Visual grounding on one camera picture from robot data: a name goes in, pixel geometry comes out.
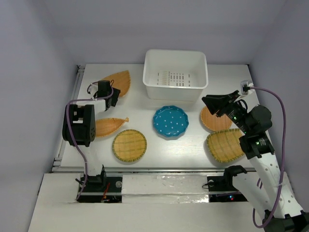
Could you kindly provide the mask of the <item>orange fan-shaped woven plate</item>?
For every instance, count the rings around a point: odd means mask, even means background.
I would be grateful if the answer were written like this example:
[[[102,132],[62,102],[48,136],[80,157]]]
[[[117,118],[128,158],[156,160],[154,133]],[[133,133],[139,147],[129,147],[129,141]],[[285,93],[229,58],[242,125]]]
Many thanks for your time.
[[[128,70],[111,74],[109,76],[104,77],[102,80],[108,80],[108,81],[113,80],[112,86],[120,90],[119,97],[121,98],[128,93],[131,86],[131,76]]]

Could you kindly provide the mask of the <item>blue polka dot ceramic plate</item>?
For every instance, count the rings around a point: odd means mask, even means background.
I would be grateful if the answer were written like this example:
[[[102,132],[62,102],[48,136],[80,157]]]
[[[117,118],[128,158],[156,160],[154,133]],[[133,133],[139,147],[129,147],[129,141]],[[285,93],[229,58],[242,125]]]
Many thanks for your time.
[[[189,126],[188,115],[177,106],[168,105],[156,110],[153,116],[153,128],[166,138],[182,136]]]

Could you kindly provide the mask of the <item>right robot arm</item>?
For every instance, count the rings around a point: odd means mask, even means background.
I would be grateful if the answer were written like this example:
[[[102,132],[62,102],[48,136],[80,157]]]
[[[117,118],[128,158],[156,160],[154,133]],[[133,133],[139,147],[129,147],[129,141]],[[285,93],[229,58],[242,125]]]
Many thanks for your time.
[[[225,169],[222,184],[240,191],[253,206],[253,216],[262,220],[261,225],[254,221],[255,227],[266,232],[307,232],[309,214],[295,199],[284,164],[278,163],[266,134],[272,127],[271,112],[262,105],[248,111],[241,97],[238,91],[202,97],[212,115],[226,115],[243,132],[240,147],[259,176],[251,180],[242,166],[234,165]]]

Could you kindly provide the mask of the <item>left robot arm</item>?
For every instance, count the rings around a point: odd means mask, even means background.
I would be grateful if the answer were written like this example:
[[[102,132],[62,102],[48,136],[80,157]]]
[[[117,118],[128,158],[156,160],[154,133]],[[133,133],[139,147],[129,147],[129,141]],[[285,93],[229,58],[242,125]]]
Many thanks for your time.
[[[114,81],[101,80],[91,84],[98,90],[90,99],[71,100],[65,106],[62,137],[76,148],[84,162],[84,175],[77,181],[82,191],[104,191],[107,186],[103,164],[91,150],[90,144],[96,136],[95,105],[103,104],[103,111],[115,106],[121,90],[113,87]]]

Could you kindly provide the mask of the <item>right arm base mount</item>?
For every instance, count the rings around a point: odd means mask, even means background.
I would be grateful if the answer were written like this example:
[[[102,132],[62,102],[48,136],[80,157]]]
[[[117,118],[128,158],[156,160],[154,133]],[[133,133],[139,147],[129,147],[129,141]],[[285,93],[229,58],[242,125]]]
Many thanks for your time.
[[[246,174],[247,171],[241,165],[233,165],[225,168],[222,176],[207,177],[202,188],[209,191],[210,202],[246,202],[244,195],[232,185],[233,177],[242,173]]]

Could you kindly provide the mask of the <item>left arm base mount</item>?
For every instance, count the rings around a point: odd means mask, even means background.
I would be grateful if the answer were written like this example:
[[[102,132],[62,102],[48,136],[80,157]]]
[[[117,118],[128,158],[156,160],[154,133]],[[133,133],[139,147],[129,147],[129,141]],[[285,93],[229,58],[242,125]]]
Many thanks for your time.
[[[121,203],[121,176],[107,176],[104,168],[97,176],[88,176],[86,186],[82,189],[85,175],[75,179],[79,183],[77,202],[79,203]]]

